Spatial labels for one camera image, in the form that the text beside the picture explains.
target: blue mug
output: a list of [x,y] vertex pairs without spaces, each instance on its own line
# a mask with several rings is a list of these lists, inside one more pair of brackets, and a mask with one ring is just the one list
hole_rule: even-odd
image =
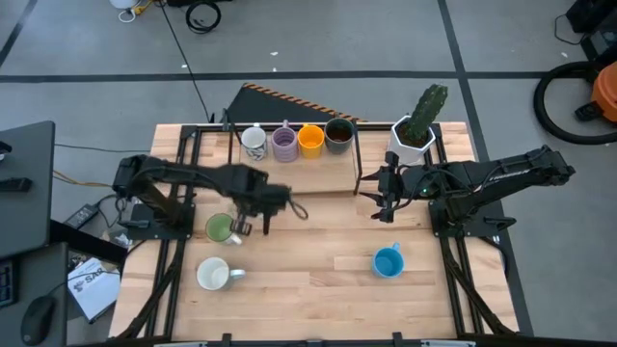
[[385,247],[373,256],[373,273],[375,276],[392,279],[400,276],[405,268],[403,255],[398,251],[396,242],[392,247]]

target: gray floor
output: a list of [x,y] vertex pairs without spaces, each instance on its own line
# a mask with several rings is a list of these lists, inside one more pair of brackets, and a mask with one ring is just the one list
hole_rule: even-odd
[[[0,46],[26,7],[0,0]],[[552,36],[553,19],[573,0],[446,0],[466,71],[542,71],[584,59],[579,47]],[[285,71],[454,71],[438,1],[235,0],[221,3],[223,21],[206,36],[191,33],[184,13],[167,9],[195,73]],[[186,74],[188,69],[160,9],[133,23],[117,20],[107,0],[40,0],[0,66],[3,75]],[[563,35],[575,39],[566,22]],[[254,82],[366,120],[396,120],[430,83],[450,87],[439,120],[469,122],[459,82],[426,78],[277,79]],[[210,113],[229,105],[248,79],[201,80]],[[470,80],[491,158],[548,144],[577,174],[560,188],[532,188],[503,201],[533,330],[539,336],[617,341],[612,270],[612,184],[617,145],[577,147],[547,135],[534,119],[536,80]],[[589,88],[564,80],[548,91],[557,122],[579,133],[612,131],[580,125],[572,112]],[[190,81],[0,83],[0,128],[54,120],[57,142],[147,149],[156,123],[206,122]],[[76,179],[110,182],[122,154],[57,148],[55,169]],[[105,189],[54,182],[53,217],[64,220]],[[110,215],[112,206],[104,206]],[[87,231],[104,229],[96,220]],[[111,314],[83,330],[69,322],[69,342],[104,338]]]

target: mug handle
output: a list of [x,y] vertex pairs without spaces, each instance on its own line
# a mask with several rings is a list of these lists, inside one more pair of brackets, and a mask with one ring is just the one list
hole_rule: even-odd
[[242,239],[240,238],[240,236],[236,235],[235,233],[233,233],[230,237],[229,240],[231,240],[231,242],[235,245],[242,245]]
[[247,276],[247,272],[242,269],[236,269],[236,270],[229,271],[229,277],[232,280],[240,280],[245,276]]

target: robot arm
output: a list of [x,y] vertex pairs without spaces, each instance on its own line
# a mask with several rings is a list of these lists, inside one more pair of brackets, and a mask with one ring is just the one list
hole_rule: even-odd
[[447,220],[462,223],[486,204],[530,186],[563,185],[575,173],[559,152],[547,146],[484,163],[398,166],[398,156],[392,152],[386,154],[386,162],[372,176],[379,179],[382,196],[372,198],[383,207],[373,218],[387,223],[393,222],[394,211],[411,200],[441,200]]
[[165,197],[154,183],[192,184],[212,189],[223,197],[233,199],[239,214],[236,231],[250,233],[244,219],[263,214],[264,233],[267,233],[270,217],[285,209],[291,194],[289,187],[268,184],[267,181],[268,173],[244,164],[207,168],[136,155],[121,160],[113,189],[121,198],[137,197],[154,211],[158,222],[168,227],[177,227],[185,222],[183,206],[177,200]]

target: cup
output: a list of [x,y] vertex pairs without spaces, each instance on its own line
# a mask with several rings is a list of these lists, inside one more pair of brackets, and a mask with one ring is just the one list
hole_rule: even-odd
[[319,158],[324,146],[324,132],[317,125],[304,124],[298,132],[298,144],[302,156],[307,159]]
[[282,127],[272,133],[272,151],[274,157],[283,163],[288,163],[298,158],[298,137],[296,132],[289,127],[289,122],[284,120]]
[[405,260],[399,252],[400,245],[396,242],[392,247],[385,247],[373,256],[373,273],[375,276],[392,279],[400,276],[405,268]]
[[224,245],[242,245],[242,239],[231,231],[233,218],[225,213],[217,213],[205,224],[205,234],[214,242]]
[[266,157],[266,132],[255,123],[252,127],[244,130],[240,138],[242,147],[253,160],[261,160]]
[[354,124],[346,119],[335,118],[326,123],[326,147],[332,154],[342,154],[349,146],[354,136]]
[[207,290],[229,289],[234,281],[247,275],[244,270],[230,270],[220,257],[209,257],[197,269],[197,282]]

